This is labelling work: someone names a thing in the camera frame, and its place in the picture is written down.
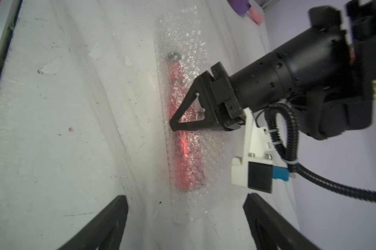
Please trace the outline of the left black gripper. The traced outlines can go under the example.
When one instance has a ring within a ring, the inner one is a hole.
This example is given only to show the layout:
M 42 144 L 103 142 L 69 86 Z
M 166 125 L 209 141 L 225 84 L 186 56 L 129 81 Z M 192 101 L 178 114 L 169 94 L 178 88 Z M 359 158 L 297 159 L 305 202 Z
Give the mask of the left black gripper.
M 219 62 L 211 70 L 213 77 L 206 71 L 193 81 L 169 121 L 172 131 L 219 129 L 219 124 L 223 130 L 237 130 L 244 124 L 243 109 L 259 111 L 294 91 L 288 63 L 276 52 L 268 53 L 231 76 Z M 221 112 L 219 117 L 214 100 Z

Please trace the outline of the red glass bottle black cap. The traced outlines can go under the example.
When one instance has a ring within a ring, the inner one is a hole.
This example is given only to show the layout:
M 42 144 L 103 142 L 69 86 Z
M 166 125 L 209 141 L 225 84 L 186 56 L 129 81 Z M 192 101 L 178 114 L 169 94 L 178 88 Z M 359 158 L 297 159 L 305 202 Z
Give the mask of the red glass bottle black cap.
M 168 112 L 171 120 L 182 104 L 190 86 L 187 84 L 182 65 L 182 55 L 171 52 L 167 55 L 167 72 L 169 82 Z M 201 149 L 201 134 L 187 130 L 186 123 L 199 121 L 197 99 L 188 106 L 181 117 L 176 120 L 178 130 L 171 132 L 172 179 L 174 187 L 181 192 L 190 192 L 201 188 L 206 183 L 204 157 Z

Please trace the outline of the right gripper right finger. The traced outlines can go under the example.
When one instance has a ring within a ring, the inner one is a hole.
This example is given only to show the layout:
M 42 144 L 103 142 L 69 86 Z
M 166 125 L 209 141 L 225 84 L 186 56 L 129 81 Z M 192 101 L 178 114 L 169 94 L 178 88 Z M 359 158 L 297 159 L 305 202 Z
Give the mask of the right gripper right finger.
M 317 250 L 260 195 L 247 195 L 243 209 L 258 250 Z

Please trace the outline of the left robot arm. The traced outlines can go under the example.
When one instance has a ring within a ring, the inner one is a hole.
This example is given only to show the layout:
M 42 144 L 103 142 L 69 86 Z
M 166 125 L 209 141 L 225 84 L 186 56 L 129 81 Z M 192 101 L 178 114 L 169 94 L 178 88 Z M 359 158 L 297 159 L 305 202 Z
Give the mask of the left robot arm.
M 376 1 L 346 4 L 352 44 L 331 6 L 309 10 L 311 27 L 233 75 L 221 63 L 193 81 L 169 121 L 173 131 L 237 130 L 243 110 L 263 110 L 272 121 L 285 111 L 289 136 L 325 140 L 372 122 L 376 81 Z

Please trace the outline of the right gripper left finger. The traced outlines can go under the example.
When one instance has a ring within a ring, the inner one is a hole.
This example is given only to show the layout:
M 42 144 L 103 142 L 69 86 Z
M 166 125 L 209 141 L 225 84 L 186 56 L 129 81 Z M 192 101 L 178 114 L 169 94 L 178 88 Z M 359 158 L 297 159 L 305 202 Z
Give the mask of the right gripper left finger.
M 118 250 L 124 234 L 129 206 L 127 197 L 118 195 L 61 250 Z

